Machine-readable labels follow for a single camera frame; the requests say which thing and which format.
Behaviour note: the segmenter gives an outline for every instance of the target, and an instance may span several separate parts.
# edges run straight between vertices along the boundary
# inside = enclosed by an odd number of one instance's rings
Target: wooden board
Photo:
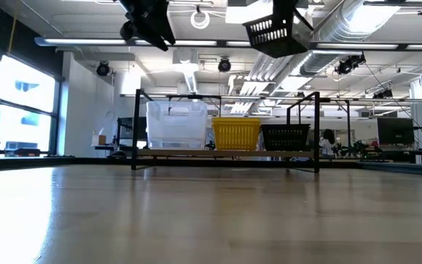
[[[189,155],[211,157],[304,157],[312,158],[313,152],[299,151],[238,151],[238,150],[139,150],[137,155]]]

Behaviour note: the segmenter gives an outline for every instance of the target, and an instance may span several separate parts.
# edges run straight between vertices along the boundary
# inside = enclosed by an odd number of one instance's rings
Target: black plastic basket
[[[293,23],[294,16],[301,23]],[[252,48],[273,58],[299,54],[308,50],[313,27],[297,12],[287,12],[282,20],[268,15],[243,24]]]
[[[268,151],[305,150],[310,125],[262,125],[264,147]]]

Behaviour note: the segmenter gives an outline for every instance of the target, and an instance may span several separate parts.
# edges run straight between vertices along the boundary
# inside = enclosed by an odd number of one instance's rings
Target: white ceiling
[[[124,11],[118,5],[100,5],[85,2],[68,2],[61,0],[23,0],[37,14],[45,18],[52,25],[38,17],[28,7],[21,4],[19,19],[36,32],[46,37],[101,37],[118,38],[119,28],[125,22]],[[338,0],[325,0],[324,10],[321,14],[327,14]],[[0,7],[6,12],[13,14],[18,1],[0,0]],[[215,11],[225,11],[226,1],[214,1],[217,7]],[[193,7],[170,7],[172,11],[191,10]],[[401,12],[415,12],[418,9],[409,8]],[[189,22],[191,13],[170,13],[170,23],[177,39],[192,40],[247,40],[245,28],[238,24],[225,23],[224,18],[211,16],[211,24],[208,28],[195,29]],[[422,41],[422,16],[418,15],[394,15],[380,30],[372,34],[367,41],[377,42],[416,42]],[[175,86],[182,81],[180,73],[166,71],[170,68],[173,48],[168,52],[162,52],[156,48],[148,47],[95,47],[83,48],[83,52],[99,53],[133,53],[150,73],[149,76],[155,81],[156,86]],[[199,48],[199,54],[209,56],[229,56],[233,63],[232,70],[251,70],[258,52],[245,48]],[[422,53],[407,52],[366,52],[367,62],[376,73],[380,81],[395,78],[394,94],[407,95],[409,78],[416,75],[405,74],[409,70],[422,71]],[[396,65],[403,65],[401,73],[396,72]],[[127,67],[127,62],[118,62],[117,68]],[[370,71],[362,67],[345,77],[339,82],[333,81],[332,68],[327,69],[327,78],[315,78],[310,85],[316,89],[336,92],[345,91],[346,95],[357,95],[365,89],[375,87],[378,82],[371,76]],[[228,82],[228,74],[217,72],[217,64],[206,63],[205,68],[197,73],[197,80],[201,82]]]

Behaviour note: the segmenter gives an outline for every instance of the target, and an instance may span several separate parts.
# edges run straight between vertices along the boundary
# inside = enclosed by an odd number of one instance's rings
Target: ceiling
[[[207,8],[224,12],[227,0],[213,0],[214,7]],[[0,8],[14,14],[18,0],[0,0]],[[325,0],[323,9],[314,11],[313,21],[318,23],[338,3],[338,0]],[[96,4],[92,2],[71,2],[63,0],[23,0],[19,4],[19,20],[45,37],[88,37],[118,38],[119,28],[125,22],[124,11],[116,4]],[[190,24],[190,12],[194,7],[169,7],[170,23],[176,39],[188,40],[244,40],[247,41],[245,28],[240,24],[225,23],[225,19],[212,15],[206,29],[196,29]],[[416,12],[419,8],[403,8],[399,13]],[[422,42],[422,16],[394,15],[381,29],[366,41],[377,42]],[[91,47],[82,48],[83,54],[133,53],[144,65],[152,84],[157,87],[176,86],[183,81],[183,74],[169,71],[172,63],[171,48],[162,52],[149,47]],[[252,69],[259,52],[250,48],[198,48],[200,66],[196,77],[198,82],[226,84],[230,74],[218,73],[217,62],[221,56],[228,56],[233,63],[232,70],[247,72]],[[408,96],[408,81],[422,72],[422,53],[409,52],[366,52],[367,62],[379,81],[393,80],[395,96]],[[88,60],[95,65],[95,60]],[[112,62],[117,70],[127,69],[128,62]],[[322,76],[315,78],[309,85],[311,89],[323,91],[322,95],[361,96],[378,81],[366,67],[360,67],[349,76],[332,74],[333,67],[326,69]]]

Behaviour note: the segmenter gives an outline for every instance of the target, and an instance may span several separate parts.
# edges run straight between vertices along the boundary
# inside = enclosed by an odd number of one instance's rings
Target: white plastic bin
[[[148,144],[152,150],[201,150],[208,106],[198,102],[147,103]]]

